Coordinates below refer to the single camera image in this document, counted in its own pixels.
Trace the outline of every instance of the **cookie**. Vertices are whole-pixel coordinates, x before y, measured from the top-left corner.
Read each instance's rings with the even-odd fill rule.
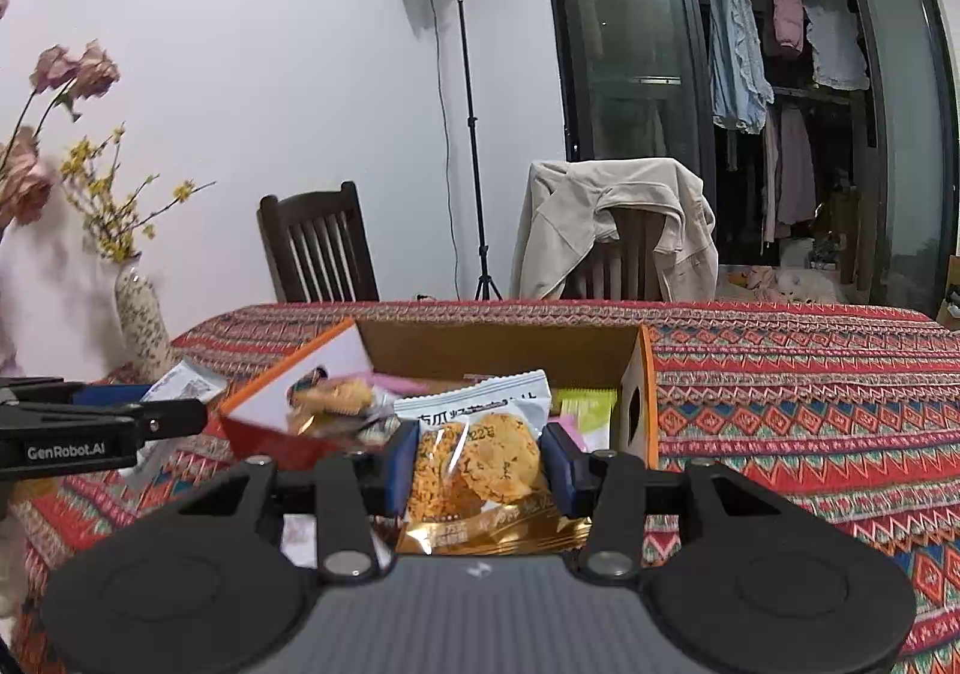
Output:
[[[356,415],[373,404],[373,390],[363,379],[347,379],[291,391],[290,399],[294,406],[314,412]]]
[[[464,519],[480,514],[483,501],[467,487],[462,474],[454,470],[448,476],[450,457],[463,432],[463,425],[453,423],[421,434],[407,501],[411,521]]]
[[[509,414],[470,425],[461,461],[464,482],[484,501],[514,503],[533,492],[539,476],[539,447],[526,423]]]

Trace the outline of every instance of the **closet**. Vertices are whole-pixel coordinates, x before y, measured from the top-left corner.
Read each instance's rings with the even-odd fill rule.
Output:
[[[743,12],[714,11],[715,2],[723,0],[700,0],[712,96],[717,81],[730,81],[714,74],[735,69],[717,46],[743,35],[731,21]],[[736,115],[714,119],[720,295],[764,300],[784,295],[785,286],[798,300],[865,302],[872,256],[858,268],[856,251],[861,224],[877,211],[875,197],[864,195],[875,192],[866,154],[875,128],[865,113],[870,70],[856,0],[738,2],[749,2],[762,67],[757,81],[767,83],[773,102],[762,104],[762,130],[738,130],[744,122]],[[717,26],[727,30],[718,40]],[[717,105],[712,101],[714,117]],[[871,228],[863,233],[872,237]],[[757,266],[771,269],[765,282]],[[781,276],[794,269],[803,273]],[[751,275],[757,286],[731,286]]]
[[[699,174],[719,297],[935,312],[960,155],[935,0],[553,6],[568,159]]]

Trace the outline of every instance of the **glass pane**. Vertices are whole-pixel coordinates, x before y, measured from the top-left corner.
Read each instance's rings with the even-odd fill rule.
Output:
[[[887,131],[889,305],[930,312],[944,222],[944,141],[933,45],[923,0],[866,0],[877,41]]]
[[[700,171],[683,0],[576,0],[597,160],[672,157]]]

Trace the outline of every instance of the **wrapped snack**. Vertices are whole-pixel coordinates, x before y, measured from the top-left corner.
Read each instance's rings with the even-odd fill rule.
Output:
[[[574,546],[578,526],[551,500],[536,440],[550,391],[543,371],[397,401],[421,424],[400,552],[496,554]]]
[[[365,378],[328,379],[314,371],[287,390],[287,426],[296,436],[333,440],[343,449],[379,447],[397,428],[397,398]]]
[[[550,414],[574,420],[583,437],[584,452],[610,448],[610,421],[616,390],[554,390]]]

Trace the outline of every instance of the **table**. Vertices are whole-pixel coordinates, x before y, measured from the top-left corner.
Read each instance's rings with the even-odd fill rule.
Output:
[[[912,579],[918,619],[896,670],[960,666],[960,340],[927,317],[848,305],[623,302],[261,305],[176,339],[242,384],[347,316],[512,324],[647,324],[654,342],[661,468],[719,456],[890,554]],[[124,380],[123,371],[116,375]],[[13,651],[28,674],[62,674],[37,599],[51,568],[232,461],[216,417],[142,497],[115,473],[67,477],[13,508],[28,535],[31,594]],[[644,556],[680,545],[652,520]]]

